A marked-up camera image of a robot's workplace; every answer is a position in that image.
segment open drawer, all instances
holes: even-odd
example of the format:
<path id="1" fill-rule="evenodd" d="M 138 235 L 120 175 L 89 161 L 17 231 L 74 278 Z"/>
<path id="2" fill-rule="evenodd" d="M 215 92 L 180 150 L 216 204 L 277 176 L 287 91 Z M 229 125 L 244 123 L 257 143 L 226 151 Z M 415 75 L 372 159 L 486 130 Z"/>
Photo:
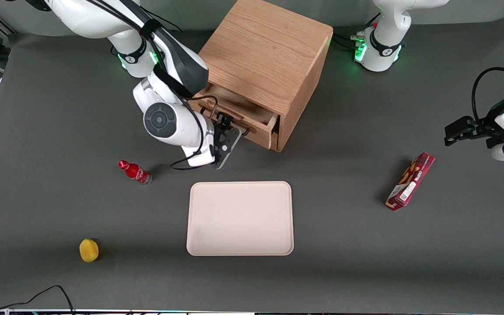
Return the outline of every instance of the open drawer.
<path id="1" fill-rule="evenodd" d="M 234 118 L 232 124 L 240 129 L 242 133 L 250 130 L 245 136 L 248 140 L 255 142 L 266 149 L 276 149 L 277 128 L 280 116 L 269 110 L 246 100 L 244 97 L 234 94 L 224 88 L 208 84 L 196 98 L 205 95 L 213 95 L 219 100 L 217 111 L 229 114 Z M 203 114 L 210 116 L 215 101 L 212 98 L 190 101 L 190 106 L 196 112 L 204 109 Z"/>

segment beige tray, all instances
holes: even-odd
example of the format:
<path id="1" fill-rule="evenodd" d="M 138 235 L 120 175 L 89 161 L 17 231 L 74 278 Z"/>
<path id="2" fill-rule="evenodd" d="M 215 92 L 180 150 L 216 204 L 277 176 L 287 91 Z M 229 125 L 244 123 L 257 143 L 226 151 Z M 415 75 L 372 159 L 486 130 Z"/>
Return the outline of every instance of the beige tray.
<path id="1" fill-rule="evenodd" d="M 285 256 L 293 251 L 286 182 L 197 183 L 186 249 L 193 256 Z"/>

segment table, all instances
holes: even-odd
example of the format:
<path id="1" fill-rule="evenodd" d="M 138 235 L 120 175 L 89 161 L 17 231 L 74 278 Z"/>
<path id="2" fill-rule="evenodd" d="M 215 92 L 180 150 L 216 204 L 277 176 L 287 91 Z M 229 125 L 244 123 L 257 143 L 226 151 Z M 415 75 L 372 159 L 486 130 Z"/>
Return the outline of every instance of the table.
<path id="1" fill-rule="evenodd" d="M 349 34 L 354 29 L 338 29 Z M 199 50 L 209 33 L 179 34 Z M 350 313 L 504 313 L 504 163 L 484 141 L 444 147 L 470 113 L 474 78 L 504 66 L 504 20 L 413 26 L 385 73 L 332 45 L 286 149 L 249 141 L 222 170 L 168 170 L 178 147 L 148 136 L 138 80 L 106 40 L 11 38 L 0 84 L 0 306 L 60 284 L 78 309 Z M 484 114 L 504 73 L 478 90 Z M 384 199 L 408 161 L 436 162 L 410 204 Z M 148 187 L 116 167 L 156 175 Z M 287 181 L 294 251 L 286 257 L 192 257 L 190 187 Z M 83 238 L 104 257 L 84 263 Z M 58 291 L 32 308 L 66 308 Z"/>

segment cardboard box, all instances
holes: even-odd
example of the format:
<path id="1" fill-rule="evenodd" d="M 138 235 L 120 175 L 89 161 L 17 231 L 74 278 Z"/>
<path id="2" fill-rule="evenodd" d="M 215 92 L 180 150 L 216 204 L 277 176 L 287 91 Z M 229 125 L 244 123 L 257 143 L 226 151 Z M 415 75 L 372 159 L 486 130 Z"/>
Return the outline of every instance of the cardboard box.
<path id="1" fill-rule="evenodd" d="M 421 184 L 421 181 L 425 177 L 425 174 L 433 162 L 434 157 L 425 152 L 413 160 L 408 169 L 402 175 L 400 182 L 388 196 L 385 205 L 392 211 L 396 211 L 406 206 L 412 199 L 413 193 Z"/>

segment black cable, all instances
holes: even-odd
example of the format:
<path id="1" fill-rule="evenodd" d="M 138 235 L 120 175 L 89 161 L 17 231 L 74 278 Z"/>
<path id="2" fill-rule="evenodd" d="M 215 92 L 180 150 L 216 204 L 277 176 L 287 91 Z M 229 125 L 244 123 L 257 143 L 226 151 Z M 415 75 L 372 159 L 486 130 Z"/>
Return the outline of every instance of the black cable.
<path id="1" fill-rule="evenodd" d="M 178 28 L 178 30 L 179 30 L 180 32 L 183 32 L 182 28 L 178 27 L 178 25 L 176 25 L 176 24 L 174 24 L 174 23 L 170 22 L 170 21 L 169 21 L 169 20 L 167 20 L 166 18 L 163 18 L 162 16 L 160 16 L 160 15 L 158 15 L 158 14 L 154 14 L 153 12 L 150 12 L 150 10 L 147 10 L 147 9 L 146 9 L 146 8 L 144 8 L 144 7 L 141 7 L 141 8 L 142 8 L 142 9 L 143 9 L 143 10 L 144 10 L 147 14 L 150 14 L 150 15 L 152 15 L 152 16 L 155 16 L 156 18 L 159 18 L 159 19 L 163 20 L 164 22 L 167 22 L 168 24 L 170 24 L 170 25 L 174 26 L 175 28 Z"/>
<path id="2" fill-rule="evenodd" d="M 482 127 L 482 128 L 483 128 L 483 122 L 480 119 L 480 117 L 478 116 L 478 110 L 476 109 L 476 90 L 478 88 L 478 83 L 480 83 L 480 80 L 482 79 L 482 77 L 485 74 L 487 74 L 488 72 L 491 72 L 491 71 L 502 71 L 502 72 L 504 72 L 504 67 L 502 67 L 502 66 L 494 66 L 492 68 L 484 70 L 476 78 L 476 81 L 474 81 L 474 86 L 472 87 L 472 114 L 474 114 L 474 120 L 476 121 L 476 123 L 480 127 Z M 494 135 L 490 134 L 489 131 L 487 131 L 487 130 L 485 130 L 485 132 L 488 133 L 488 135 L 490 135 L 492 137 L 494 136 Z"/>
<path id="3" fill-rule="evenodd" d="M 194 170 L 194 169 L 198 169 L 200 167 L 202 167 L 203 165 L 200 165 L 198 167 L 190 167 L 190 168 L 176 168 L 174 167 L 174 165 L 176 164 L 180 164 L 184 161 L 188 161 L 189 159 L 192 159 L 194 156 L 198 155 L 198 154 L 201 154 L 202 152 L 202 146 L 203 146 L 203 138 L 204 138 L 204 134 L 203 134 L 203 129 L 202 129 L 202 124 L 200 124 L 200 120 L 198 119 L 198 116 L 196 116 L 196 113 L 192 110 L 192 108 L 190 107 L 190 105 L 188 104 L 188 102 L 182 98 L 180 95 L 178 95 L 178 93 L 176 93 L 176 91 L 172 90 L 172 93 L 174 93 L 181 101 L 182 101 L 182 104 L 184 104 L 184 106 L 186 106 L 186 108 L 190 111 L 190 113 L 192 113 L 192 116 L 194 116 L 194 119 L 196 120 L 196 123 L 198 124 L 198 129 L 199 129 L 199 133 L 200 133 L 200 140 L 199 140 L 199 147 L 198 147 L 198 150 L 196 152 L 194 152 L 192 155 L 190 156 L 187 156 L 185 157 L 184 159 L 180 159 L 172 164 L 170 164 L 170 168 L 174 169 L 174 170 Z"/>
<path id="4" fill-rule="evenodd" d="M 213 106 L 213 109 L 211 110 L 211 115 L 210 119 L 214 119 L 214 114 L 217 110 L 217 106 L 219 105 L 219 100 L 213 96 L 213 95 L 205 95 L 205 96 L 200 96 L 198 98 L 184 98 L 187 101 L 197 101 L 197 100 L 203 100 L 205 98 L 212 98 L 215 101 L 215 105 Z"/>
<path id="5" fill-rule="evenodd" d="M 335 38 L 332 39 L 332 42 L 334 42 L 335 44 L 338 44 L 344 48 L 347 48 L 347 49 L 350 49 L 350 50 L 355 50 L 355 47 L 352 47 L 352 46 L 348 46 L 346 44 L 343 44 L 341 42 L 338 42 Z"/>
<path id="6" fill-rule="evenodd" d="M 55 287 L 58 287 L 63 295 L 66 297 L 66 300 L 67 300 L 67 303 L 70 307 L 70 311 L 71 311 L 71 314 L 74 314 L 74 306 L 71 304 L 71 300 L 70 300 L 70 297 L 68 297 L 66 291 L 63 289 L 63 287 L 61 285 L 52 285 L 51 287 L 49 287 L 48 289 L 40 292 L 40 293 L 37 293 L 36 295 L 34 295 L 33 297 L 30 298 L 30 300 L 26 301 L 26 302 L 19 302 L 19 303 L 12 303 L 12 304 L 9 304 L 9 305 L 6 305 L 6 306 L 2 306 L 0 307 L 0 310 L 1 309 L 6 309 L 6 308 L 9 308 L 9 307 L 13 307 L 13 306 L 17 306 L 17 305 L 27 305 L 28 303 L 32 302 L 34 299 L 36 299 L 39 295 L 41 295 L 42 293 L 46 292 L 46 291 L 49 291 L 50 289 L 53 289 Z"/>
<path id="7" fill-rule="evenodd" d="M 136 31 L 138 32 L 141 32 L 141 28 L 139 26 L 137 26 L 134 22 L 132 22 L 130 19 L 128 19 L 124 14 L 122 14 L 121 12 L 119 12 L 118 10 L 116 10 L 114 7 L 110 6 L 110 4 L 107 4 L 106 2 L 103 2 L 102 0 L 86 0 L 87 2 L 90 2 L 91 4 L 94 4 L 95 6 L 98 6 L 99 8 L 105 10 L 106 12 L 112 14 L 112 16 L 115 16 L 116 18 L 118 18 L 119 20 L 121 20 L 122 22 L 128 24 L 129 26 L 131 26 L 132 28 L 134 28 Z M 154 52 L 156 53 L 159 53 L 160 50 L 158 49 L 158 47 L 156 46 L 156 44 L 154 43 L 153 40 L 150 40 L 150 44 L 154 50 Z M 161 68 L 163 70 L 166 70 L 166 66 L 164 64 L 164 61 L 161 59 L 161 58 L 157 58 L 158 59 L 158 63 L 159 65 L 161 66 Z M 182 98 L 180 95 L 178 95 L 178 93 L 175 91 L 175 90 L 172 90 L 171 88 L 171 91 L 174 95 L 176 95 L 176 97 L 178 99 L 180 99 L 180 101 L 182 102 L 182 104 L 184 105 L 184 107 L 186 107 L 186 109 L 188 109 L 190 111 L 190 113 L 192 114 L 192 116 L 194 116 L 194 119 L 196 120 L 196 123 L 198 124 L 198 129 L 199 129 L 199 133 L 200 133 L 200 142 L 199 142 L 199 147 L 198 147 L 198 150 L 196 152 L 194 152 L 192 155 L 188 156 L 188 157 L 185 157 L 184 159 L 180 159 L 178 161 L 175 161 L 174 163 L 170 164 L 170 168 L 174 169 L 174 170 L 193 170 L 193 169 L 198 169 L 201 166 L 199 167 L 190 167 L 190 168 L 175 168 L 174 165 L 178 164 L 178 163 L 182 163 L 184 161 L 187 161 L 189 159 L 192 159 L 194 156 L 198 155 L 201 153 L 201 150 L 202 150 L 202 146 L 203 146 L 203 138 L 204 138 L 204 133 L 203 133 L 203 130 L 202 130 L 202 124 L 200 124 L 200 120 L 198 119 L 198 116 L 196 116 L 196 113 L 192 110 L 192 108 L 190 107 L 190 105 L 188 104 L 188 102 Z"/>
<path id="8" fill-rule="evenodd" d="M 350 37 L 349 37 L 349 36 L 340 35 L 340 34 L 338 34 L 338 33 L 334 33 L 334 36 L 335 36 L 335 37 L 338 37 L 338 38 L 343 38 L 343 39 L 350 39 Z"/>
<path id="9" fill-rule="evenodd" d="M 380 16 L 380 12 L 376 14 L 369 22 L 367 22 L 365 26 L 369 26 L 372 22 L 374 22 L 374 20 L 376 20 L 376 18 L 378 18 L 378 16 Z"/>

